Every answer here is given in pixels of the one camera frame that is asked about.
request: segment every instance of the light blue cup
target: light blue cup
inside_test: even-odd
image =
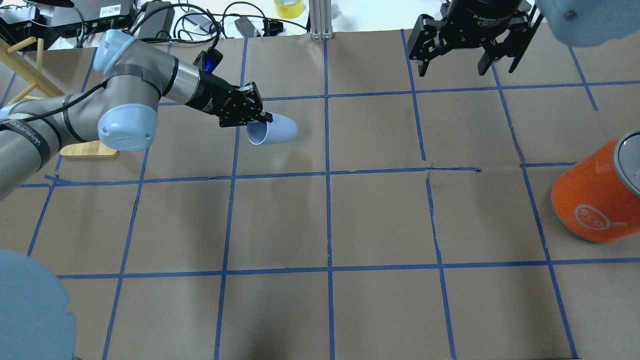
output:
[[[272,113],[273,122],[250,122],[246,125],[246,137],[254,145],[288,142],[298,134],[298,126],[292,119]]]

